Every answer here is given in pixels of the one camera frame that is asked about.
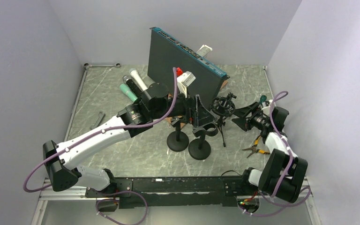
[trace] orange handle pliers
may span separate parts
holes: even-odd
[[[269,151],[263,151],[261,149],[257,149],[257,144],[259,143],[261,136],[259,135],[256,139],[255,139],[255,143],[253,144],[252,147],[249,147],[247,149],[242,149],[243,151],[247,151],[247,150],[251,150],[252,152],[247,156],[247,158],[249,158],[251,155],[255,154],[256,152],[261,153],[261,154],[270,154]]]

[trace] white cylinder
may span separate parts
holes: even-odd
[[[137,85],[139,85],[139,87],[142,91],[147,90],[147,86],[145,85],[144,81],[142,80],[142,78],[140,77],[139,73],[137,72],[137,70],[135,68],[131,68],[129,70],[129,73],[132,76],[132,78],[135,80]]]

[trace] gray marble tabletop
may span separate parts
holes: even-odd
[[[218,67],[231,77],[219,96],[234,93],[237,96],[233,100],[236,107],[244,107],[258,101],[261,95],[272,98],[262,66]],[[88,132],[90,126],[96,122],[99,111],[106,114],[103,119],[105,122],[132,103],[119,89],[122,76],[128,74],[130,68],[137,69],[147,86],[152,83],[147,77],[147,65],[122,65],[120,68],[91,67],[88,70],[71,124],[69,140]],[[188,149],[182,152],[168,149],[166,138],[172,131],[174,129],[169,123],[162,121],[134,138],[102,150],[86,159],[83,165],[108,168],[117,177],[218,176],[227,170],[239,173],[249,167],[262,170],[269,158],[269,155],[263,154],[254,154],[247,158],[250,151],[245,152],[242,149],[252,146],[259,130],[253,128],[244,132],[230,119],[226,120],[223,127],[227,147],[223,147],[220,133],[214,137],[207,136],[211,154],[203,161],[191,158]],[[186,125],[182,131],[188,135],[190,141],[195,139],[191,125]],[[261,142],[258,148],[266,150]]]

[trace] red cap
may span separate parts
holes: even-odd
[[[177,76],[180,76],[182,74],[183,74],[183,71],[179,67],[177,67]]]

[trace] green tube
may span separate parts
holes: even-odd
[[[136,95],[130,90],[130,88],[126,84],[121,84],[119,86],[122,93],[124,93],[132,102],[135,102],[137,97]]]

